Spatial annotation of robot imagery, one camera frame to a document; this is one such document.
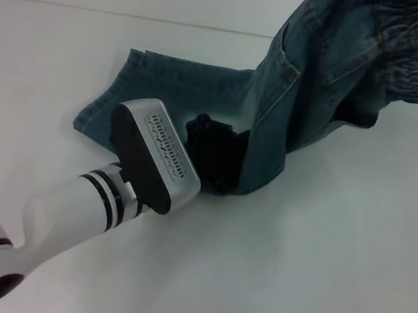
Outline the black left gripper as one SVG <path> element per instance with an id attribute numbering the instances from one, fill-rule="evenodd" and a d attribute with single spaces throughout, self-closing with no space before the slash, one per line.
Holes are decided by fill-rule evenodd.
<path id="1" fill-rule="evenodd" d="M 184 143 L 205 193 L 241 194 L 240 176 L 250 131 L 235 132 L 230 124 L 200 114 L 186 124 Z"/>

